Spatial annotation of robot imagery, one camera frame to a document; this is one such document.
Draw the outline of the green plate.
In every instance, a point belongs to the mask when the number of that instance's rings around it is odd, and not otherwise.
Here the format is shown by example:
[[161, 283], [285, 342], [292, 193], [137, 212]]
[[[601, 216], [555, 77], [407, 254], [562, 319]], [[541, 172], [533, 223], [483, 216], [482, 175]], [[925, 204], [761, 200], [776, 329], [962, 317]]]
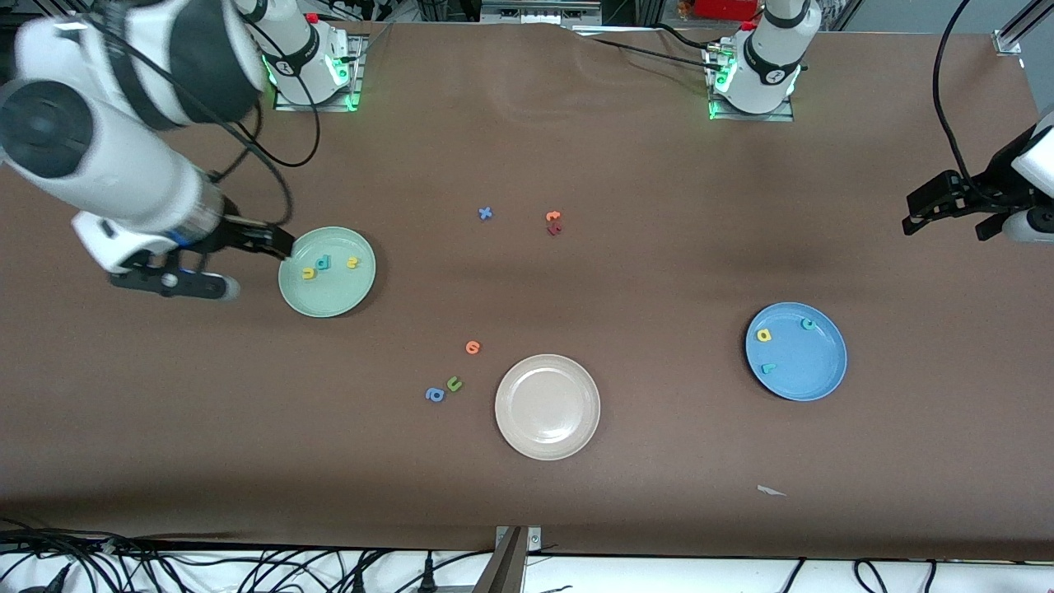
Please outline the green plate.
[[[315, 266], [323, 254], [331, 256], [331, 268], [305, 281], [304, 266]], [[347, 259], [359, 258], [350, 269]], [[279, 266], [277, 282], [287, 304], [309, 318], [334, 318], [347, 314], [369, 296], [377, 271], [375, 253], [362, 233], [345, 226], [323, 226], [295, 240], [292, 255]]]

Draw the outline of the brown table cover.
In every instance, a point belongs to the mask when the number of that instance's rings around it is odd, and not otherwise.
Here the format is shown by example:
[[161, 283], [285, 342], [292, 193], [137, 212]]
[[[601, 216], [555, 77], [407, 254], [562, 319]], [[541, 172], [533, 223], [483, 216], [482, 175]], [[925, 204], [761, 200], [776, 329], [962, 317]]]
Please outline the brown table cover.
[[[907, 193], [951, 166], [937, 44], [818, 36], [777, 124], [711, 120], [685, 65], [569, 29], [396, 24], [362, 108], [285, 172], [293, 233], [349, 226], [379, 258], [338, 318], [298, 315], [275, 260], [236, 250], [210, 263], [234, 301], [112, 286], [72, 210], [0, 170], [0, 516], [240, 543], [484, 549], [539, 525], [560, 553], [1054, 558], [1054, 246], [978, 241], [965, 217], [901, 231]], [[754, 378], [745, 331], [779, 301], [840, 329], [828, 397]], [[512, 450], [494, 416], [542, 353], [601, 395], [564, 460]]]

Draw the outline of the blue plate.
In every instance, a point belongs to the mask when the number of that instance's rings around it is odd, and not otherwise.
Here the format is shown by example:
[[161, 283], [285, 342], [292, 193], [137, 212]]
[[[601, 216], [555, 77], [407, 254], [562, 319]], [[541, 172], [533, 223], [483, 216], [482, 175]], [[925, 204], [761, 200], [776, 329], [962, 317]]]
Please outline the blue plate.
[[[811, 318], [816, 330], [800, 327]], [[761, 343], [754, 335], [768, 328], [772, 341]], [[761, 386], [784, 400], [812, 402], [828, 397], [841, 384], [848, 368], [846, 341], [824, 312], [798, 301], [779, 301], [757, 312], [745, 331], [746, 363]], [[761, 365], [776, 363], [764, 375]]]

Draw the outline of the red box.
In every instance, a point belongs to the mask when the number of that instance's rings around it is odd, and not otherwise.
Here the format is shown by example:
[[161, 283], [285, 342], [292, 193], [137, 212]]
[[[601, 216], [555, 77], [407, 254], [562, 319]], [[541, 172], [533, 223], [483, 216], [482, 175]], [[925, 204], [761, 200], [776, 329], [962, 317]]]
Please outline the red box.
[[715, 21], [749, 21], [762, 0], [692, 0], [692, 15]]

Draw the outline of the beige plate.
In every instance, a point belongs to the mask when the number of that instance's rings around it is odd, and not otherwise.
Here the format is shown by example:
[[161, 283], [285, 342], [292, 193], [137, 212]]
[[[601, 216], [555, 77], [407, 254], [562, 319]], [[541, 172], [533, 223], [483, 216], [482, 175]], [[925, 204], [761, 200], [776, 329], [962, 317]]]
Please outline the beige plate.
[[494, 416], [512, 450], [538, 461], [564, 460], [594, 438], [601, 395], [575, 360], [535, 354], [509, 368], [497, 383]]

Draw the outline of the grey metal box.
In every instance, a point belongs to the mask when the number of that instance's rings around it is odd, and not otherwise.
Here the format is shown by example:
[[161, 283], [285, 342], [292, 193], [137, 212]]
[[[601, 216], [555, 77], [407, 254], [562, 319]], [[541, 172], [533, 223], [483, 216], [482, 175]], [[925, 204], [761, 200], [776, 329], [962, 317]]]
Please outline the grey metal box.
[[602, 26], [600, 0], [481, 0], [479, 22], [487, 24], [557, 24]]

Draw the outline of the aluminium frame profile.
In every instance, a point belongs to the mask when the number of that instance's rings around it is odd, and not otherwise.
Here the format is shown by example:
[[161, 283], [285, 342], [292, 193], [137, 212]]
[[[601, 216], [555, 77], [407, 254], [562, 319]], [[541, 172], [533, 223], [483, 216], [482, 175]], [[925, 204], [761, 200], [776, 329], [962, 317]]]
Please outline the aluminium frame profile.
[[1001, 29], [994, 29], [991, 34], [996, 53], [1019, 55], [1020, 42], [1051, 15], [1054, 15], [1054, 0], [1028, 0]]

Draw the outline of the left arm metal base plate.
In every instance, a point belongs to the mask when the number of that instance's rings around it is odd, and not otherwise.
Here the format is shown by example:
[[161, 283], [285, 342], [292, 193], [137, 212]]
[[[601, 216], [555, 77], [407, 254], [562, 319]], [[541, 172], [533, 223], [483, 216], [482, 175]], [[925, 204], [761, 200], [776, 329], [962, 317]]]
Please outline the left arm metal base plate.
[[781, 103], [774, 110], [764, 114], [752, 114], [735, 108], [730, 101], [719, 93], [720, 83], [727, 83], [731, 79], [735, 67], [735, 50], [726, 41], [731, 41], [731, 37], [719, 38], [719, 42], [709, 42], [706, 50], [700, 50], [703, 62], [707, 65], [718, 65], [718, 70], [711, 70], [705, 75], [707, 78], [707, 100], [709, 119], [728, 119], [738, 121], [756, 121], [756, 123], [793, 123], [794, 110], [790, 102], [790, 94], [795, 90], [795, 77], [790, 78], [790, 85], [784, 91]]

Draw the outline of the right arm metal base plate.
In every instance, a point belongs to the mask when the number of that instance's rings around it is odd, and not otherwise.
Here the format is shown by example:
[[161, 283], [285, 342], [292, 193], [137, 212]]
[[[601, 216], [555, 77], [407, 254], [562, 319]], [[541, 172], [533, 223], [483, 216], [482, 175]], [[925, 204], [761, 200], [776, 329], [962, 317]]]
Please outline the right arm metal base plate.
[[335, 29], [321, 45], [320, 60], [306, 65], [300, 79], [268, 67], [274, 87], [271, 106], [275, 111], [350, 113], [357, 111], [366, 72], [369, 37]]

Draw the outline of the metal table bracket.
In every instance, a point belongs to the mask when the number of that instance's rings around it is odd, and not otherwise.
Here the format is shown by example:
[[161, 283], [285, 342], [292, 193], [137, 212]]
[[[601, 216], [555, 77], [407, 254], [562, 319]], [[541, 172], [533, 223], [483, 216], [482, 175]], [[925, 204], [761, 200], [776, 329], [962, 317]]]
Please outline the metal table bracket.
[[522, 593], [527, 557], [541, 547], [539, 525], [497, 526], [496, 549], [472, 593]]

